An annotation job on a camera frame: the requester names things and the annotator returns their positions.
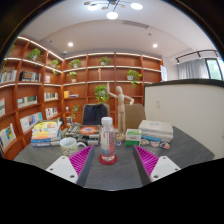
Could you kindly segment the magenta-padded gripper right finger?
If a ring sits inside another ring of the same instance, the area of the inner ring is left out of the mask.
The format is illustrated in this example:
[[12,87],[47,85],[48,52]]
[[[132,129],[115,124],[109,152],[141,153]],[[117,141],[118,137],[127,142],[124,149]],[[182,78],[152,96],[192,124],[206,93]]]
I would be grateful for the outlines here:
[[140,179],[143,185],[157,181],[180,170],[167,156],[158,157],[140,146],[133,149]]

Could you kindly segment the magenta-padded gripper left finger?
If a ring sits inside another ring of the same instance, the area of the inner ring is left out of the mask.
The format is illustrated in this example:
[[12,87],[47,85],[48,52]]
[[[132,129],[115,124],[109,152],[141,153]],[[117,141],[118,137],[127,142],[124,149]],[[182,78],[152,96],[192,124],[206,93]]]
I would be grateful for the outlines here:
[[94,156],[95,149],[91,145],[74,153],[70,157],[59,157],[47,168],[47,171],[84,187]]

